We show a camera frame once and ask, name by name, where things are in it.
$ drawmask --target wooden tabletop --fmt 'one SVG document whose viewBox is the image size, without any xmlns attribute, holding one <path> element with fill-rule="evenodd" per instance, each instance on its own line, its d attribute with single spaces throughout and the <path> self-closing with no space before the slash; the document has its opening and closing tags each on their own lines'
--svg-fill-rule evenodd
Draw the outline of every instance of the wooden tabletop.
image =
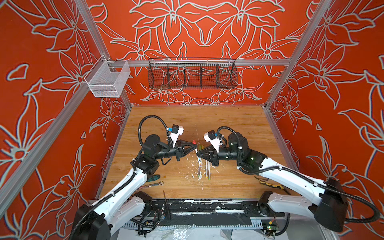
<svg viewBox="0 0 384 240">
<path fill-rule="evenodd" d="M 101 196 L 110 191 L 130 170 L 129 163 L 141 149 L 137 138 L 137 127 L 140 120 L 147 115 L 161 117 L 167 126 L 173 124 L 183 126 L 184 133 L 179 136 L 179 139 L 190 142 L 196 140 L 206 147 L 210 145 L 203 138 L 206 132 L 216 131 L 220 126 L 231 127 L 248 139 L 251 149 L 286 165 L 264 112 L 259 106 L 135 106 L 129 115 Z M 143 142 L 148 135 L 157 134 L 162 142 L 167 143 L 166 131 L 158 119 L 147 119 L 142 125 L 141 132 Z M 230 134 L 227 130 L 222 130 L 221 133 L 225 137 Z M 179 162 L 173 157 L 166 166 L 162 166 L 160 162 L 160 167 L 155 174 L 160 174 L 161 178 L 155 182 L 163 181 L 164 185 L 145 188 L 143 191 L 155 199 L 164 198 L 163 190 L 167 199 L 257 199 L 266 190 L 286 194 L 281 189 L 261 185 L 254 176 L 240 172 L 236 169 L 236 161 L 220 160 L 218 167 L 211 166 L 211 180 L 205 177 L 205 163 L 202 168 L 203 176 L 198 180 L 198 166 L 195 152 L 181 158 Z"/>
</svg>

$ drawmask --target black mesh basket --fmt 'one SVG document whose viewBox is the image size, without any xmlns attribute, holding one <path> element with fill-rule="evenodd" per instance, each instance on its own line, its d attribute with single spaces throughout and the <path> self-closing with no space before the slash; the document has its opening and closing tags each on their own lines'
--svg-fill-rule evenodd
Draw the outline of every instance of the black mesh basket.
<svg viewBox="0 0 384 240">
<path fill-rule="evenodd" d="M 237 86 L 234 59 L 151 58 L 151 89 L 233 89 Z"/>
</svg>

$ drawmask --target wrench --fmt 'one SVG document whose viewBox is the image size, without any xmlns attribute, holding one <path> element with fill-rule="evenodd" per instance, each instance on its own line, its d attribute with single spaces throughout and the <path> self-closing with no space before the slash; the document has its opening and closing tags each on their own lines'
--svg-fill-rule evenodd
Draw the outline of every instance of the wrench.
<svg viewBox="0 0 384 240">
<path fill-rule="evenodd" d="M 164 182 L 163 182 L 163 181 L 160 181 L 160 182 L 158 182 L 158 183 L 153 183 L 153 184 L 148 184 L 148 185 L 141 186 L 141 187 L 138 188 L 138 190 L 143 189 L 143 188 L 146 188 L 146 187 L 153 187 L 153 186 L 163 185 L 163 184 L 164 184 Z"/>
</svg>

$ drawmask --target white mesh basket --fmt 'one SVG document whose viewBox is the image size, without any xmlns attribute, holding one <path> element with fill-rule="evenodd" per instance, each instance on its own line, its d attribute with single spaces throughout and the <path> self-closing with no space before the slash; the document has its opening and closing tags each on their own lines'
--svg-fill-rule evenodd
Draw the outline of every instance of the white mesh basket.
<svg viewBox="0 0 384 240">
<path fill-rule="evenodd" d="M 111 71 L 108 61 L 99 61 L 101 66 L 92 74 L 90 79 L 85 78 L 88 87 L 95 97 L 118 98 L 124 89 L 125 83 L 131 73 L 126 61 L 120 72 Z"/>
</svg>

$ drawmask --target floral pattern wall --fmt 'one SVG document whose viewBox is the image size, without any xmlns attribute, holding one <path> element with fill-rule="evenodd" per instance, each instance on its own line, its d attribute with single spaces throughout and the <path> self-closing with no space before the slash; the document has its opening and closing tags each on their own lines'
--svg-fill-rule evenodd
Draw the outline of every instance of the floral pattern wall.
<svg viewBox="0 0 384 240">
<path fill-rule="evenodd" d="M 2 1 L 0 187 L 100 57 L 74 1 Z M 127 109 L 90 92 L 0 219 L 0 239 L 66 238 L 92 199 Z"/>
<path fill-rule="evenodd" d="M 317 0 L 87 0 L 113 60 L 156 57 L 289 58 Z M 135 105 L 263 104 L 284 66 L 238 67 L 231 90 L 152 90 L 145 67 L 131 68 Z"/>
<path fill-rule="evenodd" d="M 335 0 L 271 112 L 299 170 L 336 178 L 381 211 L 341 239 L 384 238 L 384 3 Z M 371 210 L 349 200 L 349 218 Z"/>
</svg>

